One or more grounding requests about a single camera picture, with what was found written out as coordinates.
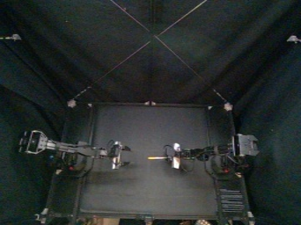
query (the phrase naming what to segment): cable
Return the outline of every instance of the cable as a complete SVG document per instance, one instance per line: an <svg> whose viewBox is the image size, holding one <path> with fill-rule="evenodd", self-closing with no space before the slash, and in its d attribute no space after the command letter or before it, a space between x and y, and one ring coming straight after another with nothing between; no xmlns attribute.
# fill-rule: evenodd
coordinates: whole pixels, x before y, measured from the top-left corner
<svg viewBox="0 0 301 225"><path fill-rule="evenodd" d="M228 159L229 159L233 163L240 164L230 156L228 156Z"/></svg>
<svg viewBox="0 0 301 225"><path fill-rule="evenodd" d="M193 164L193 167L192 167L192 169L190 170L186 170L185 168L184 168L184 166L181 165L181 168L185 170L185 172L193 172L194 171L194 162L196 162L196 160L190 160L192 161L192 164Z"/></svg>
<svg viewBox="0 0 301 225"><path fill-rule="evenodd" d="M133 54L130 54L130 55L127 56L127 58L126 58L122 62L119 62L118 65L117 65L117 66L115 66L115 67L114 67L114 68L113 68L103 76L101 76L101 78L95 79L95 80L93 81L91 85L87 86L86 89L83 89L83 90L79 92L79 94L76 94L76 95L74 96L72 100L75 100L78 97L81 97L81 96L85 94L85 92L87 92L87 91L91 89L91 87L93 87L97 83L99 83L99 82L103 80L103 78L107 77L109 74L110 74L119 66L122 66L123 63L125 63L126 61L129 61L130 58L133 58L133 56L137 55L137 53L141 52L141 50L142 50L150 43L151 43L151 42L149 41L142 47L139 47L139 49L138 49Z"/></svg>
<svg viewBox="0 0 301 225"><path fill-rule="evenodd" d="M175 57L181 60L181 62L186 65L186 67L190 69L190 71L194 73L194 75L200 78L200 80L206 84L208 87L214 91L214 93L220 96L220 98L224 100L225 103L228 103L228 100L222 97L220 92L212 87L209 82L205 80L205 78L197 73L197 71L192 68L192 66L182 60L182 58L177 55L177 53L171 50L171 48L167 46L167 44L159 39L158 36L154 36L155 39L161 42L161 44L170 50L170 52L175 55Z"/></svg>
<svg viewBox="0 0 301 225"><path fill-rule="evenodd" d="M169 29L171 29L171 27L173 26L175 26L180 22L181 22L181 20L182 19L185 19L189 15L190 15L190 13L192 12L194 12L200 7L201 7L201 5L202 4L205 4L208 2L208 0L205 0L205 1L202 1L196 7L194 7L194 9L192 9L159 34L158 34L158 36L161 36L163 33L166 33L167 31L169 31Z"/></svg>

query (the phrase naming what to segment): metal frame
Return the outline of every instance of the metal frame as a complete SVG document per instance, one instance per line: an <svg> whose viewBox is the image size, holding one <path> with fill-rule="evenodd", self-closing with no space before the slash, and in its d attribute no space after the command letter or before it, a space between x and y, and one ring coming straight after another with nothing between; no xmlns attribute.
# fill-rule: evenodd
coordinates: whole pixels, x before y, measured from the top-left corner
<svg viewBox="0 0 301 225"><path fill-rule="evenodd" d="M133 104L133 103L95 103L95 105L118 105L118 106L145 106L150 107L149 105L145 104ZM198 107L198 108L206 108L206 105L182 105L182 104L158 104L153 107ZM206 110L208 114L208 136L209 136L209 145L210 145L210 133L209 133L209 108ZM94 105L90 111L90 142L93 141L93 130L94 130L94 120L95 120L95 111L94 111ZM229 121L232 131L236 131L233 120ZM154 219L166 219L166 220L218 220L218 224L229 224L230 220L234 221L242 221L245 225L250 224L249 222L252 221L252 218L248 217L248 212L249 212L249 203L248 203L248 191L246 191L246 184L245 184L245 179L244 177L238 177L236 174L232 174L230 176L226 177L220 177L220 176L213 176L213 183L214 183L214 188L216 188L216 194L217 194L217 204L218 204L218 212L216 216L186 216L186 215L177 215L177 216L170 216L167 214L123 214L123 213L103 213L103 214L95 214L94 212L81 212L79 211L79 206L81 206L81 200L82 200L82 193L83 193L83 187L85 187L85 182L86 182L86 176L82 176L79 178L75 178L74 183L76 184L76 194L74 198L74 204L72 204L72 213L71 214L60 214L58 212L54 212L50 208L50 214L47 215L47 223L51 222L54 218L63 217L67 218L71 222L71 224L76 223L78 217L86 217L86 218L93 218L95 216L99 217L109 217L109 218L125 218L125 219L138 219L138 220L154 220ZM50 191L48 195L48 200L47 200L47 207L52 205L52 200L54 200L54 193L58 188L58 182L63 179L63 177L58 176L54 174L54 180L52 180L52 188ZM233 183L240 184L236 186L236 190L241 196L242 196L242 204L244 204L244 210L238 212L237 214L229 214L228 212L224 212L224 205L222 205L222 189L228 189L229 185L229 190L233 190Z"/></svg>

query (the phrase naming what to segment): small object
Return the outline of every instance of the small object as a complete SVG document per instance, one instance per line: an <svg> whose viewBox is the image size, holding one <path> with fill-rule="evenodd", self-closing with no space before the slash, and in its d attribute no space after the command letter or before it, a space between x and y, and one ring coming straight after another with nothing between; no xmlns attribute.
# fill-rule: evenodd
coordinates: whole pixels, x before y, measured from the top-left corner
<svg viewBox="0 0 301 225"><path fill-rule="evenodd" d="M224 168L222 170L224 170L225 173L230 172L229 168Z"/></svg>
<svg viewBox="0 0 301 225"><path fill-rule="evenodd" d="M22 37L19 34L14 34L14 36L11 37L11 40L16 41L16 40L22 40Z"/></svg>
<svg viewBox="0 0 301 225"><path fill-rule="evenodd" d="M287 41L297 43L297 42L301 42L301 39L299 39L296 35L292 35Z"/></svg>
<svg viewBox="0 0 301 225"><path fill-rule="evenodd" d="M74 99L71 99L71 100L67 102L67 105L68 105L68 107L75 108L75 107L76 107L76 101L75 101Z"/></svg>
<svg viewBox="0 0 301 225"><path fill-rule="evenodd" d="M225 107L224 107L224 108L225 108L226 111L229 112L229 111L233 110L233 105L228 102L228 103L225 104Z"/></svg>
<svg viewBox="0 0 301 225"><path fill-rule="evenodd" d="M157 159L169 159L169 158L166 156L159 156L159 157L151 156L147 159L157 160Z"/></svg>

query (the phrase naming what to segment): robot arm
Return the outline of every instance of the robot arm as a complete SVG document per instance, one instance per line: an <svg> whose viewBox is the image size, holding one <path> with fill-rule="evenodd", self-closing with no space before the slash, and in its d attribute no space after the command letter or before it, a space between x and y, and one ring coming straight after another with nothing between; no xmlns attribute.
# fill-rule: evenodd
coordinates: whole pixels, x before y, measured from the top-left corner
<svg viewBox="0 0 301 225"><path fill-rule="evenodd" d="M253 135L237 134L228 145L209 146L204 149L181 149L180 144L165 146L166 156L149 157L149 159L167 159L171 162L171 168L181 168L181 160L208 161L216 156L221 157L221 165L226 168L233 163L234 167L244 167L246 156L256 156L257 138Z"/></svg>
<svg viewBox="0 0 301 225"><path fill-rule="evenodd" d="M97 148L87 145L85 142L81 142L79 144L55 142L38 130L24 132L19 145L19 152L26 154L38 155L43 151L51 150L59 152L60 157L64 158L74 158L74 156L78 155L91 158L109 157L111 159L111 168L114 170L119 169L125 164L129 164L122 162L122 152L123 150L131 151L127 146L122 146L121 142L115 142L110 149Z"/></svg>

